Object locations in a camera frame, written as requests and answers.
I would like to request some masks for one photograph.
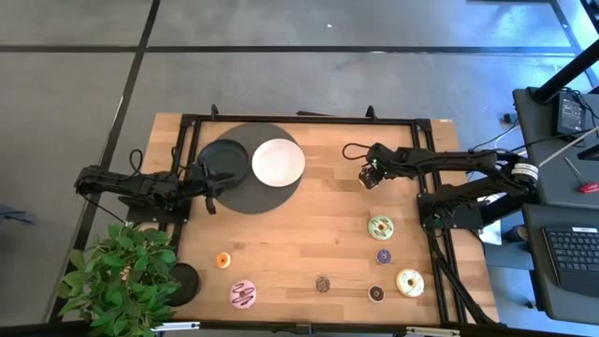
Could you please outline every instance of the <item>black plate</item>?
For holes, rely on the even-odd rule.
[[[243,181],[250,168],[247,151],[231,139],[219,139],[206,145],[197,156],[197,164],[206,164],[211,175],[233,174],[231,185]]]

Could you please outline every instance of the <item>wooden tabletop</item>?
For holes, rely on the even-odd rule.
[[[176,142],[181,117],[179,113],[156,114],[144,172],[169,170],[170,149]],[[202,123],[197,150],[236,125]],[[175,318],[438,324],[429,249],[417,215],[417,182],[396,179],[366,190],[357,179],[363,162],[341,156],[348,142],[380,142],[391,149],[411,147],[410,128],[277,125],[295,139],[306,156],[306,170],[297,191],[282,206],[258,215],[233,212],[217,201],[217,214],[209,215],[203,198],[194,199],[189,222],[183,227],[179,260],[196,268],[202,289],[190,303],[176,308]],[[451,121],[436,120],[432,125],[437,151],[458,149]],[[443,172],[442,180],[465,182],[464,174],[458,172]],[[374,215],[393,220],[395,232],[389,240],[377,241],[369,235],[366,225]],[[452,234],[461,280],[485,312],[497,319],[480,242],[467,231],[452,230]],[[381,248],[392,254],[389,265],[375,261],[375,253]],[[216,268],[219,252],[228,252],[232,257],[227,269]],[[424,293],[416,299],[404,297],[395,286],[397,273],[406,268],[424,277]],[[318,276],[330,279],[329,292],[315,289]],[[229,289],[240,280],[256,285],[256,303],[249,310],[229,304]],[[367,297],[367,289],[374,285],[386,292],[382,303],[374,304]],[[446,282],[449,312],[455,317],[450,289]]]

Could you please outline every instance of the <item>chocolate donut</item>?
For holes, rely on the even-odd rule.
[[[316,279],[316,290],[319,292],[327,292],[330,289],[330,281],[325,276],[320,276]]]
[[[371,286],[368,289],[368,299],[374,303],[380,303],[385,299],[385,291],[380,286]]]

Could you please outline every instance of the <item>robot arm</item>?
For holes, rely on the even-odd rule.
[[[81,170],[75,182],[78,194],[111,192],[121,195],[119,200],[129,207],[170,210],[181,200],[197,196],[206,197],[206,208],[216,213],[212,199],[218,197],[235,182],[231,174],[210,174],[205,165],[194,164],[183,181],[175,172],[161,171],[151,174],[125,175],[102,171],[92,165]]]
[[[414,179],[418,174],[436,170],[478,171],[486,175],[485,178],[458,186],[442,184],[435,193],[418,195],[423,224],[434,219],[450,221],[448,215],[461,204],[467,204],[470,208],[483,206],[485,203],[478,202],[479,198],[497,193],[512,197],[532,195],[538,179],[538,170],[528,158],[493,150],[434,153],[425,149],[398,148],[392,151],[375,143],[365,158],[367,163],[358,177],[368,189],[384,179]]]

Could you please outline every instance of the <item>donut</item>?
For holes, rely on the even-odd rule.
[[[218,253],[216,255],[216,267],[224,269],[231,264],[231,256],[225,252]]]
[[[395,278],[395,285],[407,297],[418,297],[424,291],[424,280],[418,271],[406,269]]]
[[[368,299],[374,303],[380,303],[385,299],[385,291],[380,286],[371,286],[368,289]]]
[[[376,215],[368,222],[368,232],[377,240],[387,240],[393,235],[393,222],[386,216]]]
[[[235,283],[231,287],[229,300],[237,309],[249,309],[256,301],[256,286],[247,280]]]
[[[330,289],[330,281],[325,276],[320,276],[316,279],[316,290],[319,292],[327,292]]]
[[[380,264],[387,264],[391,262],[391,253],[387,249],[381,249],[376,252],[376,262]]]

